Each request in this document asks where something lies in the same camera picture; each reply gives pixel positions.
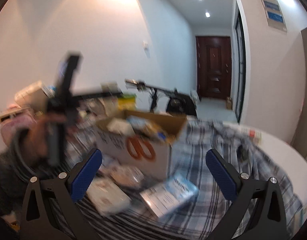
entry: white package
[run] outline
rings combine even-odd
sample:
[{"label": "white package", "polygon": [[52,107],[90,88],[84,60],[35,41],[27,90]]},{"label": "white package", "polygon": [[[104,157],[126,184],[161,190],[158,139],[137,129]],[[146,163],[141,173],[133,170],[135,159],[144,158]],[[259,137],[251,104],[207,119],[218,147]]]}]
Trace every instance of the white package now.
[{"label": "white package", "polygon": [[110,132],[127,136],[135,135],[132,125],[128,121],[123,119],[113,118],[111,122],[107,125],[107,129]]},{"label": "white package", "polygon": [[109,178],[94,179],[87,195],[102,216],[126,210],[131,203],[131,199]]}]

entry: sliding glass door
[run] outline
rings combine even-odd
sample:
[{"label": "sliding glass door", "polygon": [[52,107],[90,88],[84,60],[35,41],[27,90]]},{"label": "sliding glass door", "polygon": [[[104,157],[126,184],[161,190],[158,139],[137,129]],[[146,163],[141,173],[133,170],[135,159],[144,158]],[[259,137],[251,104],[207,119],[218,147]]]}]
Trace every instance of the sliding glass door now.
[{"label": "sliding glass door", "polygon": [[245,82],[246,82],[246,52],[245,52],[245,38],[243,35],[243,27],[241,21],[241,15],[238,14],[236,23],[236,34],[238,42],[238,54],[239,54],[239,81],[238,81],[238,96],[236,103],[236,117],[237,121],[240,122],[243,99],[245,95]]}]

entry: wooden door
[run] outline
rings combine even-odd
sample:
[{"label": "wooden door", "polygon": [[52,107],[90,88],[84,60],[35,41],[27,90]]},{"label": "wooden door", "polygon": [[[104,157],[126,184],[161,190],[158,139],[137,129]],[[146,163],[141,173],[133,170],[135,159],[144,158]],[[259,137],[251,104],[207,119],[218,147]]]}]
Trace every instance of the wooden door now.
[{"label": "wooden door", "polygon": [[197,36],[199,97],[226,99],[231,90],[230,37]]}]

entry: ceiling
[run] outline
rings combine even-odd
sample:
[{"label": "ceiling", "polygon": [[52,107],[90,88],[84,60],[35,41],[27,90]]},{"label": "ceiling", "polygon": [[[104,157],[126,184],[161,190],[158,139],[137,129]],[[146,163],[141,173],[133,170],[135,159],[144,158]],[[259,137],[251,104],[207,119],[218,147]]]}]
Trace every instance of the ceiling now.
[{"label": "ceiling", "polygon": [[169,0],[193,27],[231,28],[233,0]]}]

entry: white box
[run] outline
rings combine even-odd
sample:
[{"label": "white box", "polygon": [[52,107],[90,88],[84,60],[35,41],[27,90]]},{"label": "white box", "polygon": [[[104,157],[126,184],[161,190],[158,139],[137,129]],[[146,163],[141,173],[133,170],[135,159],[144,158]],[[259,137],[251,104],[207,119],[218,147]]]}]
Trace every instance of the white box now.
[{"label": "white box", "polygon": [[[142,139],[139,136],[124,136],[109,132],[107,125],[113,118],[126,119],[128,116],[138,116],[154,121],[169,135],[174,137],[171,143],[162,143]],[[168,116],[124,110],[97,122],[97,148],[103,154],[116,158],[121,164],[136,166],[146,175],[158,180],[165,180],[177,166],[177,153],[172,152],[172,144],[178,138],[187,119],[186,116]]]}]

